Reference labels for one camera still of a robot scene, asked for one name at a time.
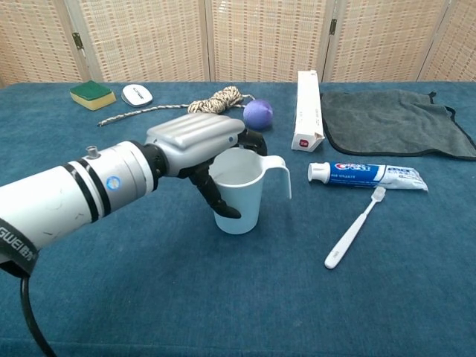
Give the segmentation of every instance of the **white plastic cup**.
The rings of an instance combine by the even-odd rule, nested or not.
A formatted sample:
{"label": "white plastic cup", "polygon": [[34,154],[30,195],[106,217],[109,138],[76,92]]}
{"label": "white plastic cup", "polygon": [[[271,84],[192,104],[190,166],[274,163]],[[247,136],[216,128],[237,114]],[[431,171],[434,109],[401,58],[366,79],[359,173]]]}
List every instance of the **white plastic cup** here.
{"label": "white plastic cup", "polygon": [[280,156],[260,156],[249,149],[233,147],[219,154],[210,166],[210,176],[228,206],[236,208],[241,218],[225,218],[216,213],[218,227],[229,234],[244,234],[258,223],[261,196],[266,171],[283,170],[283,190],[288,198],[291,193],[291,178],[286,163]]}

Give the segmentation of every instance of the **green sponge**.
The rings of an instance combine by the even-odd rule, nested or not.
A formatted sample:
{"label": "green sponge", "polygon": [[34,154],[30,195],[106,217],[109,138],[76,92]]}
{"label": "green sponge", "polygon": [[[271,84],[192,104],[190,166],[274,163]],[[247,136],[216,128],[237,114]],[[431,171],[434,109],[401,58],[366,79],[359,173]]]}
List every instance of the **green sponge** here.
{"label": "green sponge", "polygon": [[111,89],[93,80],[73,87],[69,91],[75,102],[90,110],[103,108],[116,101],[114,92]]}

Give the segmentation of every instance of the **black cable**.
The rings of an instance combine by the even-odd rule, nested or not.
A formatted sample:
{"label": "black cable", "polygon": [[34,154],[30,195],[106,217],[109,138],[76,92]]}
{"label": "black cable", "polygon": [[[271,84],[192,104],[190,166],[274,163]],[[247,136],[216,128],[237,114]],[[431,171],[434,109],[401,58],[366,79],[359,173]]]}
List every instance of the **black cable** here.
{"label": "black cable", "polygon": [[30,277],[22,277],[22,282],[20,283],[20,298],[22,299],[22,309],[25,320],[27,321],[28,329],[31,332],[31,335],[35,339],[39,348],[42,349],[43,353],[47,357],[56,357],[53,349],[50,347],[45,337],[43,336],[41,330],[36,323],[35,316],[33,315],[33,310],[31,309],[30,304],[30,289],[28,283]]}

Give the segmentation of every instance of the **white mouse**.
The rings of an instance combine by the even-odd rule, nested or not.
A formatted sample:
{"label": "white mouse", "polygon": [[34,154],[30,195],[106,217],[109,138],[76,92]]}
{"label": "white mouse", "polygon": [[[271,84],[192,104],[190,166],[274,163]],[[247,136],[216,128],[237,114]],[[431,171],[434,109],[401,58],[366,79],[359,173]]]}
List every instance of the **white mouse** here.
{"label": "white mouse", "polygon": [[129,84],[122,90],[122,99],[130,106],[146,106],[152,102],[150,92],[140,84]]}

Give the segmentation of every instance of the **robotic arm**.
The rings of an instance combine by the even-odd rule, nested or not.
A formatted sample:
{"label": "robotic arm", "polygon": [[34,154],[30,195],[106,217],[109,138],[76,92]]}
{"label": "robotic arm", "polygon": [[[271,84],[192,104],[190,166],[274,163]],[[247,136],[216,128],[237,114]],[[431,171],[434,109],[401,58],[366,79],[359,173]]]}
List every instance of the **robotic arm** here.
{"label": "robotic arm", "polygon": [[124,141],[0,187],[0,268],[30,276],[39,249],[154,191],[162,176],[189,178],[219,215],[240,218],[208,174],[238,145],[267,155],[262,135],[241,120],[193,113],[154,126],[145,144]]}

